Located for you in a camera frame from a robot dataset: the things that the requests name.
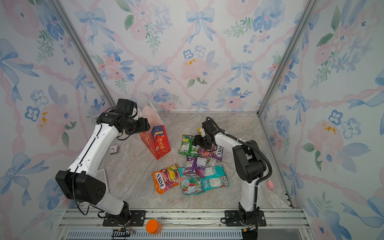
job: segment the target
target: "robotic arm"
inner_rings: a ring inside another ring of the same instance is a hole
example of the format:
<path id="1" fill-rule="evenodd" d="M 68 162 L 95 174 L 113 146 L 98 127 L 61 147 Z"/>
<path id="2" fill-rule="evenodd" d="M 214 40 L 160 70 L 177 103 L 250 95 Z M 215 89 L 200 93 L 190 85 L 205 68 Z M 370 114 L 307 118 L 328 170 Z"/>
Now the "robotic arm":
<path id="1" fill-rule="evenodd" d="M 261 218 L 263 214 L 259 210 L 260 208 L 256 207 L 257 188 L 261 181 L 272 175 L 271 164 L 260 152 L 254 140 L 244 142 L 237 139 L 220 129 L 211 117 L 207 117 L 206 121 L 202 123 L 201 133 L 202 135 L 195 136 L 193 145 L 200 145 L 200 147 L 210 150 L 212 144 L 216 144 L 233 152 L 237 174 L 243 180 L 237 218 L 240 219 L 242 225 L 255 224 L 257 231 L 257 222 L 260 222 L 258 218 Z M 263 177 L 266 167 L 268 167 L 268 174 Z"/>
<path id="2" fill-rule="evenodd" d="M 105 218 L 118 225 L 126 225 L 131 219 L 128 203 L 112 196 L 105 184 L 95 177 L 105 152 L 118 133 L 125 131 L 125 134 L 132 135 L 148 131 L 149 128 L 148 120 L 138 118 L 137 104 L 130 100 L 119 99 L 116 108 L 103 112 L 75 162 L 67 171 L 56 174 L 56 181 L 65 197 L 75 200 L 77 207 L 77 201 L 88 202 L 105 211 Z"/>

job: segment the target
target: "white arm segment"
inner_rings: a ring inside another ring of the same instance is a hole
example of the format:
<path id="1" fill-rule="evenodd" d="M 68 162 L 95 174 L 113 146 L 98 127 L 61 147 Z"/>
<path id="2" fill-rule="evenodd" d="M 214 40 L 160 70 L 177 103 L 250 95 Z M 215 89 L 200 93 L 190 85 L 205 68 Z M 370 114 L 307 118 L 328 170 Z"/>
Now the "white arm segment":
<path id="1" fill-rule="evenodd" d="M 227 137 L 221 132 L 215 135 L 215 143 L 218 146 L 222 146 L 230 152 L 233 152 L 232 148 L 237 145 L 241 145 L 236 140 L 231 137 Z M 241 191 L 241 200 L 240 204 L 247 212 L 253 211 L 253 198 L 255 194 L 255 182 L 257 179 L 253 180 L 251 183 L 243 181 L 242 191 Z"/>
<path id="2" fill-rule="evenodd" d="M 114 126 L 109 126 L 106 123 L 97 124 L 83 151 L 75 162 L 70 165 L 71 172 L 75 170 L 77 173 L 85 171 L 87 175 L 95 178 L 105 152 L 118 133 L 119 131 Z M 122 200 L 105 191 L 103 198 L 96 204 L 96 207 L 107 213 L 118 215 L 123 205 Z"/>

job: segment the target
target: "gift bag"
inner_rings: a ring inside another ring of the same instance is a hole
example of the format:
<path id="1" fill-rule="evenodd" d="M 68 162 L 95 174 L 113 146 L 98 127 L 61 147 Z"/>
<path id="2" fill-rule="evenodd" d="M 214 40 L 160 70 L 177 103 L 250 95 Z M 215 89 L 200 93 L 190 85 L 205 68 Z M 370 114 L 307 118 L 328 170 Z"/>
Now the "gift bag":
<path id="1" fill-rule="evenodd" d="M 153 105 L 152 108 L 146 105 L 141 112 L 141 117 L 148 119 L 148 123 L 151 126 L 149 131 L 140 133 L 141 140 L 152 152 L 153 156 L 159 159 L 170 152 L 169 140 L 164 123 Z"/>

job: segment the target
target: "orange candy bag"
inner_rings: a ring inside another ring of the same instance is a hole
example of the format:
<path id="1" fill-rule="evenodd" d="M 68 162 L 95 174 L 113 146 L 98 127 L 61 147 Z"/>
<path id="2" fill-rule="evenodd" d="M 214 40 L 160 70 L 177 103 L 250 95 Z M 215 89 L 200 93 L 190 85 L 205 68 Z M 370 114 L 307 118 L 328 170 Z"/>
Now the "orange candy bag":
<path id="1" fill-rule="evenodd" d="M 156 191 L 159 194 L 163 194 L 180 184 L 180 174 L 176 163 L 163 170 L 152 172 L 152 176 Z"/>

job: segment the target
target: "black mounting plate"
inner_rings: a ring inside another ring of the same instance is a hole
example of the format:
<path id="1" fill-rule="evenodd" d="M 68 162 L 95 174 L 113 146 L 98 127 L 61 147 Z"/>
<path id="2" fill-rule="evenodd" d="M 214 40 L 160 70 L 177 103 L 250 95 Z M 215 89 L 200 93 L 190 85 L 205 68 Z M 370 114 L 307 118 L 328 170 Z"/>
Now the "black mounting plate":
<path id="1" fill-rule="evenodd" d="M 225 224 L 227 227 L 244 227 L 244 225 L 240 222 L 238 210 L 227 210 L 224 212 L 224 214 L 225 218 L 222 218 L 221 220 L 225 219 Z M 257 226 L 266 226 L 264 212 L 261 210 L 259 210 L 259 214 L 257 215 Z"/>
<path id="2" fill-rule="evenodd" d="M 131 216 L 133 217 L 130 227 L 142 227 L 144 226 L 145 221 L 145 210 L 129 210 Z M 104 219 L 103 226 L 104 227 L 121 227 L 117 223 L 112 223 L 113 220 L 111 218 Z"/>

